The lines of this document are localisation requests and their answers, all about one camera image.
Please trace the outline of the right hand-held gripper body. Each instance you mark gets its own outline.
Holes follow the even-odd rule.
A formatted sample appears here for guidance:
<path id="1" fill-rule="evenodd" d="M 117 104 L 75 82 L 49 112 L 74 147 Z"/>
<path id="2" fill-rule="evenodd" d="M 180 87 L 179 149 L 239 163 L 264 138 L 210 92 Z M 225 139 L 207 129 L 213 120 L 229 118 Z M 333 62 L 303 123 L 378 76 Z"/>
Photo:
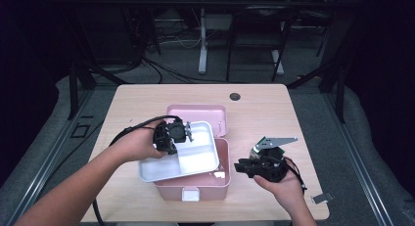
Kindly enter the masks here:
<path id="1" fill-rule="evenodd" d="M 282 145 L 290 144 L 298 140 L 297 137 L 278 138 L 280 148 Z M 253 167 L 251 171 L 254 175 L 259 175 L 270 182 L 280 182 L 287 174 L 289 166 L 284 155 L 281 159 L 266 157 L 251 159 Z"/>

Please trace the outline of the person's right hand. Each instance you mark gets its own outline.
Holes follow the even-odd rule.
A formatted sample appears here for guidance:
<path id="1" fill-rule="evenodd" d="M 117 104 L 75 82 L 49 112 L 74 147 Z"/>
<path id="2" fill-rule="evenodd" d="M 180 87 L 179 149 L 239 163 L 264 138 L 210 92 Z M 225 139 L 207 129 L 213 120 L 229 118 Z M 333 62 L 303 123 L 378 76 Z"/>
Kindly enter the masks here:
<path id="1" fill-rule="evenodd" d="M 286 176 L 277 183 L 270 182 L 259 175 L 254 176 L 254 182 L 262 189 L 270 192 L 276 201 L 284 208 L 304 204 L 300 181 L 291 170 L 289 170 Z"/>

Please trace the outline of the grey metal floor rail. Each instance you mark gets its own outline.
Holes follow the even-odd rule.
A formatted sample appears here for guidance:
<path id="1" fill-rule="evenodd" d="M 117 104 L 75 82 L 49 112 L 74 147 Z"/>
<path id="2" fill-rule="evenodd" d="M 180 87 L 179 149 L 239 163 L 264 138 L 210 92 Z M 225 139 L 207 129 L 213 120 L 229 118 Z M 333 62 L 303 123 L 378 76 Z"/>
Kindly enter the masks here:
<path id="1" fill-rule="evenodd" d="M 364 192 L 365 198 L 369 203 L 373 214 L 378 222 L 379 226 L 395 226 L 392 222 L 391 216 L 387 211 L 385 204 L 380 197 L 378 189 L 374 185 L 374 182 L 364 164 L 357 147 L 348 132 L 348 129 L 344 123 L 338 118 L 335 108 L 335 101 L 330 94 L 323 93 L 323 100 L 330 111 L 330 115 L 336 123 L 344 142 L 346 144 L 346 152 L 351 163 L 351 166 L 356 174 L 359 184 Z"/>
<path id="2" fill-rule="evenodd" d="M 91 107 L 96 93 L 80 94 L 78 111 L 69 112 L 69 96 L 61 94 L 5 185 L 0 188 L 0 226 L 12 226 L 40 197 L 85 164 L 102 118 Z"/>

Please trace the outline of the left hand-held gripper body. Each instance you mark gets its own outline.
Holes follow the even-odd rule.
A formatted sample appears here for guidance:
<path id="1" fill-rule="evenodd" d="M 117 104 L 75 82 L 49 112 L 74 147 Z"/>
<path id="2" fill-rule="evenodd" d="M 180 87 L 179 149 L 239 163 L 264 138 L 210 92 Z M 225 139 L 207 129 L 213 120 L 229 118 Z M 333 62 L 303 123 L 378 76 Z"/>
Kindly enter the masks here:
<path id="1" fill-rule="evenodd" d="M 171 145 L 193 141 L 190 122 L 176 117 L 171 123 L 163 121 L 154 132 L 153 142 L 158 151 L 166 151 Z"/>

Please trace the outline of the pink storage box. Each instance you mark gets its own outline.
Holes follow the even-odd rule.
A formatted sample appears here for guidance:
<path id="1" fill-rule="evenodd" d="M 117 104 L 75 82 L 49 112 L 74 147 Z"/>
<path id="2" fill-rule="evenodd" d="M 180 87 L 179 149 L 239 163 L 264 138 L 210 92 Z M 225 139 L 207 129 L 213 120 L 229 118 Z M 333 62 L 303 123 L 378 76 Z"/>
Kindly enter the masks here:
<path id="1" fill-rule="evenodd" d="M 224 200 L 231 181 L 226 109 L 220 105 L 171 105 L 168 114 L 184 121 L 206 121 L 210 124 L 219 165 L 209 172 L 156 181 L 161 196 L 167 201 L 199 202 Z"/>

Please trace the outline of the metal clip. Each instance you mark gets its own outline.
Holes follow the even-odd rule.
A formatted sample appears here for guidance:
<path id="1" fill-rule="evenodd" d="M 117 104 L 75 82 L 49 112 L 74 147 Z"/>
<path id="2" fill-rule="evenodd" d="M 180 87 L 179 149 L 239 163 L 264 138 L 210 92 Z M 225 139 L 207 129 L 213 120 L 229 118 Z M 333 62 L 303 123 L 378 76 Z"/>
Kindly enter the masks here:
<path id="1" fill-rule="evenodd" d="M 322 193 L 318 196 L 312 197 L 311 200 L 315 204 L 327 203 L 333 200 L 335 196 L 332 193 Z"/>

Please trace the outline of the white divided tray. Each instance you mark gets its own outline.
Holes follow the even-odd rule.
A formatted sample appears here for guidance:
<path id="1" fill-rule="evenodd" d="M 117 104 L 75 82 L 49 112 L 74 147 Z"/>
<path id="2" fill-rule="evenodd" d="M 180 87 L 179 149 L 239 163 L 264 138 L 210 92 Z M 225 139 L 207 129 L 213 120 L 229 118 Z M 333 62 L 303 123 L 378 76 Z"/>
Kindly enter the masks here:
<path id="1" fill-rule="evenodd" d="M 211 126 L 206 121 L 190 123 L 192 140 L 175 143 L 177 153 L 163 158 L 146 158 L 138 162 L 139 177 L 156 182 L 215 170 L 219 158 Z"/>

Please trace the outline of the black metal stand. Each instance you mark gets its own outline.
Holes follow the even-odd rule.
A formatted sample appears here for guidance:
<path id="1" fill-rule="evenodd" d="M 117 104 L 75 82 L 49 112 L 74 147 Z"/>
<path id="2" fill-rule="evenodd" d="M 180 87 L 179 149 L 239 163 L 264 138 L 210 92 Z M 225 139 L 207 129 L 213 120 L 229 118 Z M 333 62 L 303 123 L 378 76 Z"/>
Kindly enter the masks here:
<path id="1" fill-rule="evenodd" d="M 90 66 L 87 62 L 74 62 L 69 70 L 69 120 L 74 118 L 79 109 L 78 82 L 80 82 L 86 90 L 93 90 L 96 87 L 95 79 L 90 72 Z"/>
<path id="2" fill-rule="evenodd" d="M 322 74 L 318 88 L 321 93 L 331 93 L 334 86 L 336 88 L 336 100 L 335 100 L 335 114 L 341 123 L 345 123 L 344 118 L 344 98 L 346 91 L 346 67 L 344 61 L 341 59 L 331 60 L 310 73 L 301 76 L 299 79 L 287 85 L 288 89 L 295 89 L 308 82 L 312 78 Z"/>

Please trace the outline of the black chair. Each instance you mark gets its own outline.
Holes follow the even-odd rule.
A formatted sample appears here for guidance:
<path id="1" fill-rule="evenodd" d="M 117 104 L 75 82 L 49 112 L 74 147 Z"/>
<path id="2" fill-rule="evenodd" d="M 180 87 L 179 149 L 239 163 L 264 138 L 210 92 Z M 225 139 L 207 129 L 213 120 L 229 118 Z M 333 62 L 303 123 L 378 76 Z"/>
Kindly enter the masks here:
<path id="1" fill-rule="evenodd" d="M 272 57 L 274 82 L 298 15 L 299 11 L 292 6 L 248 6 L 234 13 L 227 40 L 226 79 L 230 77 L 233 50 L 267 49 Z"/>

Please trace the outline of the person's left hand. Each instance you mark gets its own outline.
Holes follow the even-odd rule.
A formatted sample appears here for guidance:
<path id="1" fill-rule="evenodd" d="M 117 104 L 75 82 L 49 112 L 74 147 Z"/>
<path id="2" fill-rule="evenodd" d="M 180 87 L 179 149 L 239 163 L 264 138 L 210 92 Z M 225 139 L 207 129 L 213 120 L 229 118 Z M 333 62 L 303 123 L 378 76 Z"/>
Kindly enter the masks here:
<path id="1" fill-rule="evenodd" d="M 156 120 L 121 137 L 110 146 L 112 156 L 121 163 L 164 157 L 166 152 L 158 151 L 153 144 L 154 132 L 160 123 Z"/>

